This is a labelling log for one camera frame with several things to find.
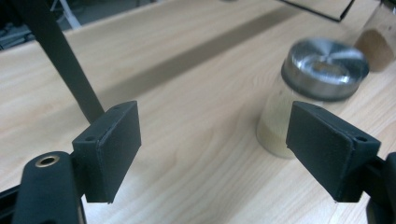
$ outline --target silver lid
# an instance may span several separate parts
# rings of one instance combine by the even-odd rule
[[[320,101],[346,99],[368,73],[368,63],[360,51],[325,38],[294,44],[281,72],[292,89]]]

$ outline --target salt shaker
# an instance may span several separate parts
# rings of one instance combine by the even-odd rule
[[[260,144],[281,158],[294,158],[286,146],[293,101],[337,114],[369,72],[363,54],[325,38],[297,42],[276,77],[257,126]]]
[[[395,60],[396,0],[382,0],[355,43],[373,72],[381,72]]]

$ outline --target wooden table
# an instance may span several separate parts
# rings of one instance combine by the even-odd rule
[[[104,108],[139,105],[143,146],[115,202],[85,205],[89,223],[366,223],[367,195],[335,203],[255,127],[290,46],[352,44],[375,6],[357,1],[337,24],[277,1],[175,0],[67,33]],[[382,158],[396,148],[395,73],[370,74],[340,114],[382,142]],[[89,124],[37,43],[0,53],[0,83],[5,190],[35,156],[72,152]]]

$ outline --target glass jar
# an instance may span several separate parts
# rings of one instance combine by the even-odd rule
[[[383,0],[363,27],[355,43],[373,72],[388,67],[396,55],[396,0]]]
[[[338,114],[369,72],[356,49],[324,38],[302,40],[290,49],[272,85],[257,126],[259,143],[281,158],[294,158],[286,146],[293,101]]]

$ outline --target transparent container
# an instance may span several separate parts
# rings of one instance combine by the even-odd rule
[[[355,43],[355,48],[364,54],[373,72],[383,71],[395,60],[395,3],[395,0],[381,1]]]
[[[259,143],[281,158],[294,158],[286,146],[293,101],[338,114],[369,72],[360,51],[324,38],[309,38],[290,49],[257,126]]]

